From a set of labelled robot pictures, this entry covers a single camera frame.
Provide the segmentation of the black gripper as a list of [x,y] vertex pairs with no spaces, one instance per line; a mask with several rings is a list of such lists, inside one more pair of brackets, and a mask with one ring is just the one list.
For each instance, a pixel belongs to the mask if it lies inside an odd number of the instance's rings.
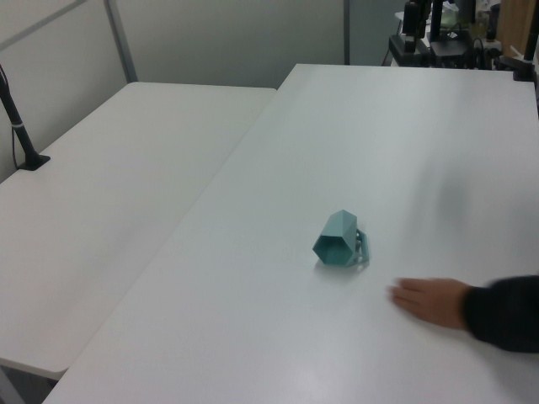
[[426,1],[407,1],[404,6],[403,27],[404,51],[406,53],[417,50],[418,37],[424,36],[426,26]]

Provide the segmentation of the bare person hand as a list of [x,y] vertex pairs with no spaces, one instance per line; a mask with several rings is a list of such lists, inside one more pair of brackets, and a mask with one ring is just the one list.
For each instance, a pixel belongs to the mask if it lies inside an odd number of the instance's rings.
[[463,301],[472,286],[456,279],[402,278],[389,287],[391,302],[409,315],[439,327],[467,330]]

